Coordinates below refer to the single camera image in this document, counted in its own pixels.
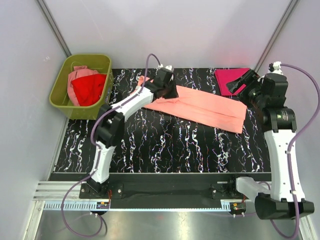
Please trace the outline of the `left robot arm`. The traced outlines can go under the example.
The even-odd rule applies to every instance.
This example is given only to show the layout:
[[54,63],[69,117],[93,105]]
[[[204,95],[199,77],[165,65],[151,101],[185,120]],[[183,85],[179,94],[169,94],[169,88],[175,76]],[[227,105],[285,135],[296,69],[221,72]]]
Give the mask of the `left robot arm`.
[[143,83],[120,102],[102,105],[98,112],[90,135],[90,140],[96,147],[95,157],[86,180],[90,192],[97,198],[103,198],[108,193],[111,160],[116,146],[123,139],[128,118],[157,99],[175,99],[179,96],[171,65],[160,67],[154,77],[149,80],[144,78]]

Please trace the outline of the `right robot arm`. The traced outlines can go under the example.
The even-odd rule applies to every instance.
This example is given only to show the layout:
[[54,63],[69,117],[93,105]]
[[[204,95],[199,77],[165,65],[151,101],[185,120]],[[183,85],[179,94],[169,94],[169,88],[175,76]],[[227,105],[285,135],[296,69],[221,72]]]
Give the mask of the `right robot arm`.
[[315,211],[300,185],[295,146],[289,145],[296,136],[297,123],[294,111],[285,106],[288,85],[281,70],[259,76],[252,69],[227,84],[231,93],[244,87],[237,97],[253,107],[261,121],[271,167],[270,189],[251,177],[238,177],[227,185],[227,192],[235,199],[244,194],[252,200],[261,220],[292,220]]

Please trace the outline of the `salmon pink t shirt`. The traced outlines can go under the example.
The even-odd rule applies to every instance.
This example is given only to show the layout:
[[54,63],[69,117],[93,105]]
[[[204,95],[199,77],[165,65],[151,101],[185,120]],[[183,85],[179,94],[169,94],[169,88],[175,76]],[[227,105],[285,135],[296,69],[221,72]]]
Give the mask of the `salmon pink t shirt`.
[[236,134],[243,132],[247,107],[242,102],[184,86],[176,88],[177,98],[159,98],[144,108]]

